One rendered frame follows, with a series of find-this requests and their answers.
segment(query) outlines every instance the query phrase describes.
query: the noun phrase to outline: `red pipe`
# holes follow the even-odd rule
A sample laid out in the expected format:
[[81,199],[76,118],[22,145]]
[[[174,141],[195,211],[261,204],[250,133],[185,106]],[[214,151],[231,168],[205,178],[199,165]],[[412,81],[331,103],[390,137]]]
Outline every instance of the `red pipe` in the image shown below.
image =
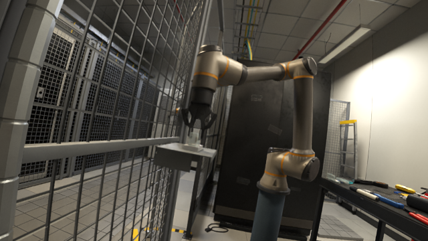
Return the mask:
[[322,23],[322,25],[318,28],[318,30],[316,30],[314,35],[306,42],[305,46],[303,46],[303,48],[296,54],[296,56],[294,56],[293,60],[295,60],[296,58],[299,57],[300,54],[302,54],[302,52],[308,47],[308,45],[312,42],[312,40],[314,40],[314,38],[321,32],[321,30],[324,29],[324,27],[326,27],[327,23],[333,18],[333,16],[336,15],[336,13],[346,3],[346,1],[348,1],[348,0],[342,0],[336,6],[336,8],[333,10],[333,12],[330,13],[330,15],[327,17],[326,21],[324,21],[324,23]]

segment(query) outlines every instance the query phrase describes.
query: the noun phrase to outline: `orange stripe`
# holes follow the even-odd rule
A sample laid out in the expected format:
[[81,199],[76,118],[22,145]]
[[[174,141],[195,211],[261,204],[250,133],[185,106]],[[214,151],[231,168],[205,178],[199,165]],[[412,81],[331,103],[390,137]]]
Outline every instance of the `orange stripe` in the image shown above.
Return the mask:
[[265,171],[265,173],[268,174],[268,175],[274,176],[274,177],[287,177],[287,175],[273,174],[273,173],[270,173],[269,171]]
[[281,65],[282,65],[282,67],[284,67],[284,71],[285,71],[284,77],[282,78],[282,80],[284,80],[286,78],[286,76],[287,76],[287,68],[286,68],[286,66],[284,64],[281,64]]
[[314,77],[313,76],[296,76],[293,78],[293,80],[295,80],[297,78],[314,78]]
[[282,165],[284,164],[284,159],[286,158],[286,156],[289,154],[290,152],[286,152],[285,154],[284,154],[284,156],[282,156],[282,160],[281,160],[281,172],[282,172],[282,174],[284,174],[285,175],[285,173],[284,173],[284,170],[282,169]]
[[297,157],[315,157],[315,154],[302,155],[302,154],[297,154],[297,153],[290,153],[290,155],[297,156]]
[[195,76],[195,75],[206,75],[206,76],[213,77],[216,80],[219,80],[219,78],[215,74],[208,73],[208,72],[196,72],[193,74],[193,76]]
[[226,57],[227,58],[227,64],[226,64],[226,69],[225,69],[225,71],[220,75],[220,77],[219,78],[222,78],[225,74],[226,74],[226,72],[227,72],[227,70],[229,69],[229,58],[228,57]]
[[292,79],[292,76],[290,75],[290,69],[288,68],[288,66],[290,66],[289,62],[287,63],[287,75],[288,75],[288,78]]

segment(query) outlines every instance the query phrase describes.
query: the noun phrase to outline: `fluorescent ceiling light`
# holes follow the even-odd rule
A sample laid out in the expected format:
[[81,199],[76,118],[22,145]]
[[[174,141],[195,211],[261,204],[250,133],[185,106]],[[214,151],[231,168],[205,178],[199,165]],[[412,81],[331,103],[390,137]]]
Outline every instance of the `fluorescent ceiling light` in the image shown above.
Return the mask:
[[370,31],[370,26],[360,25],[350,34],[348,34],[339,44],[336,44],[326,55],[321,57],[319,64],[327,64],[332,58],[336,57],[340,52],[360,39],[364,34]]

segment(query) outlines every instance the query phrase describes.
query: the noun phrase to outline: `workbench leg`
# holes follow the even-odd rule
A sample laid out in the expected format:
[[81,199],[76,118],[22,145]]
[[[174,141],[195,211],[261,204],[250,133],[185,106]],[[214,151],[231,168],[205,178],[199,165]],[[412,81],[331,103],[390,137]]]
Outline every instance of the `workbench leg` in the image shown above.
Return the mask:
[[379,220],[377,224],[377,233],[376,233],[376,240],[375,241],[383,241],[383,234],[385,233],[385,226],[387,224],[384,223],[382,220]]
[[324,188],[320,187],[320,191],[318,192],[318,201],[315,211],[315,219],[312,223],[312,232],[310,234],[309,241],[316,241],[316,238],[318,236],[318,229],[320,227],[320,221],[321,221],[321,213],[322,213],[322,206],[324,205],[324,196],[326,195],[328,191]]

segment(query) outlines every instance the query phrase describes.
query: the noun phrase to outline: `ceiling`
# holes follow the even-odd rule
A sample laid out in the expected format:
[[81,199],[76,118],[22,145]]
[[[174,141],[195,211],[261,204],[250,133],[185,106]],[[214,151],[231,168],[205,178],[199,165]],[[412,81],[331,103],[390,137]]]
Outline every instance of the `ceiling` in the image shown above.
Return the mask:
[[[250,5],[252,0],[243,0]],[[243,38],[253,37],[251,48],[253,60],[276,63],[290,61],[304,46],[315,31],[322,25],[340,0],[254,0],[261,9],[255,9],[248,15],[248,9],[242,0],[223,0],[225,31],[223,34],[224,54],[230,58],[242,58]],[[316,61],[333,48],[360,24],[372,29],[357,42],[337,55],[329,63],[356,47],[359,43],[380,30],[420,0],[348,0],[339,12],[330,20],[314,41],[305,49],[302,56],[311,56]],[[253,33],[245,28],[247,18],[252,18]],[[217,44],[219,33],[219,16],[217,0],[213,0],[208,30],[204,44]]]

